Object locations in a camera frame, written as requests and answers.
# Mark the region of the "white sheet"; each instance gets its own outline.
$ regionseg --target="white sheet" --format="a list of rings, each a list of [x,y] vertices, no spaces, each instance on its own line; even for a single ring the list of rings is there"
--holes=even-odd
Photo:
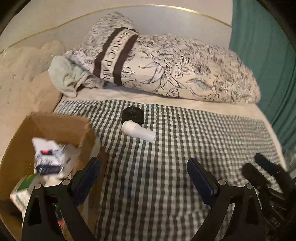
[[[176,106],[181,108],[188,108],[194,110],[204,110],[217,114],[223,115],[237,115],[243,117],[249,117],[252,119],[262,120],[268,132],[274,141],[275,147],[278,152],[278,156],[281,161],[281,165],[286,169],[286,164],[282,154],[281,145],[275,132],[273,131],[269,121],[266,119],[265,115],[261,112],[256,104],[227,104],[227,103],[215,103],[215,102],[203,102],[197,100],[170,98],[165,96],[160,96],[152,93],[143,92],[140,90],[130,89],[122,86],[107,86],[103,89],[89,89],[83,88],[78,92],[76,98],[70,98],[64,96],[58,106],[66,100],[108,100],[108,99],[118,99],[127,100],[138,103],[150,103],[150,104],[160,104],[168,106]]]

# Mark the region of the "bedspread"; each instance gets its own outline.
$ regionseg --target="bedspread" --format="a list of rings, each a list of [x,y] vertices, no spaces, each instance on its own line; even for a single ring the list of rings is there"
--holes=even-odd
[[[157,133],[155,143],[121,132],[120,114],[128,106],[145,111],[143,127]],[[279,162],[261,120],[124,100],[67,101],[56,112],[88,117],[109,154],[98,240],[190,240],[209,212],[187,174],[192,157],[215,178],[238,186],[247,183],[242,165],[254,164],[257,152]]]

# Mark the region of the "white wall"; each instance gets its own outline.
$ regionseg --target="white wall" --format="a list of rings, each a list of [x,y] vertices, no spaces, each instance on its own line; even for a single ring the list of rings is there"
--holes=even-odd
[[[0,51],[42,30],[101,9],[121,6],[161,4],[184,7],[217,18],[229,25],[232,0],[31,0],[0,35]]]
[[[91,30],[91,26],[112,11],[119,11],[130,19],[139,34],[170,33],[196,38],[223,48],[229,46],[231,27],[211,18],[176,8],[133,6],[103,10],[76,18],[58,28],[32,35],[15,44],[15,47],[41,48],[47,42],[58,40],[66,50],[75,48]]]

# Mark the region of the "black object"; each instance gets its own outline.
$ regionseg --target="black object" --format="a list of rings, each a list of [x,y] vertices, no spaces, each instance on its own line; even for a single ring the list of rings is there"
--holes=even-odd
[[[266,240],[263,213],[251,184],[235,187],[224,180],[217,181],[209,171],[204,170],[196,158],[188,160],[187,172],[203,202],[211,207],[210,213],[191,241],[213,241],[230,203],[235,203],[235,207],[222,240]]]
[[[61,171],[61,166],[38,165],[35,167],[40,175],[57,174]]]
[[[0,35],[10,20],[16,14],[18,14],[30,1],[31,0],[0,1]]]
[[[22,228],[22,241],[65,241],[54,212],[58,203],[74,241],[95,241],[77,206],[82,204],[100,172],[100,161],[93,157],[72,180],[58,186],[35,185]]]
[[[242,168],[243,176],[259,191],[259,199],[271,240],[295,240],[296,237],[296,186],[290,175],[260,153],[255,162],[274,176],[283,193],[271,188],[270,182],[251,164]]]
[[[135,106],[129,106],[122,111],[121,123],[132,120],[139,125],[144,124],[144,111]]]
[[[295,1],[257,0],[278,22],[296,51]]]
[[[0,240],[1,241],[15,241],[14,237],[7,230],[6,226],[0,219]]]

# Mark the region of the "white cylinder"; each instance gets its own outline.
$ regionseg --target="white cylinder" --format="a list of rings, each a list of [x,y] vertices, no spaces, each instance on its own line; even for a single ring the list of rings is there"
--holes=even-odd
[[[122,124],[121,130],[124,134],[130,137],[138,137],[148,142],[154,142],[156,132],[145,129],[132,120],[127,120]]]

